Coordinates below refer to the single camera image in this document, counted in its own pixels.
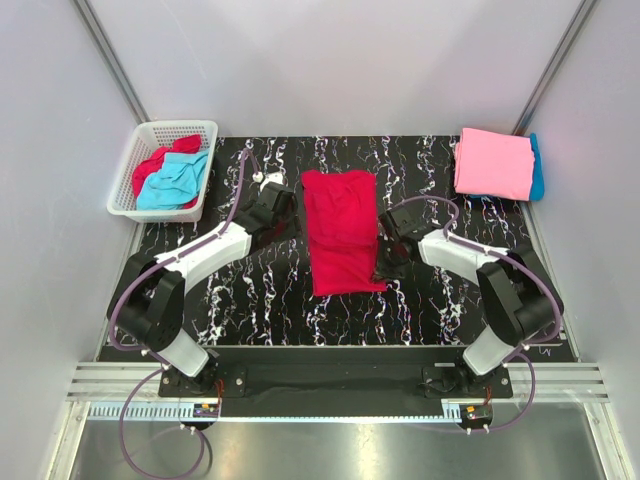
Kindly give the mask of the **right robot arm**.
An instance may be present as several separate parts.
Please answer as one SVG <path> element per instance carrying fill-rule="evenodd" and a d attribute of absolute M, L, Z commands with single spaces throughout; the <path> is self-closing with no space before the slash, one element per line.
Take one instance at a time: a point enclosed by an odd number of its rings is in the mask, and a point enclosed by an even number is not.
<path fill-rule="evenodd" d="M 535 250 L 497 249 L 434 224 L 421 225 L 404 207 L 379 216 L 373 280 L 401 279 L 411 263 L 453 273 L 475 284 L 486 326 L 450 367 L 428 373 L 425 389 L 437 395 L 480 396 L 506 361 L 541 331 L 560 325 L 564 305 Z"/>

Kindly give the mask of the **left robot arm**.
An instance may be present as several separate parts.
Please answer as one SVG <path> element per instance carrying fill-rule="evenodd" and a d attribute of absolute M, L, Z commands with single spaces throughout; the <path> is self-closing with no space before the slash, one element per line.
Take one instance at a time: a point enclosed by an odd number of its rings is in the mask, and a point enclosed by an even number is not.
<path fill-rule="evenodd" d="M 162 255 L 129 257 L 107 310 L 110 341 L 117 330 L 126 333 L 161 359 L 167 380 L 195 396 L 208 394 L 218 382 L 218 361 L 183 328 L 186 294 L 221 268 L 294 238 L 297 208 L 292 189 L 267 180 L 256 200 L 207 235 Z"/>

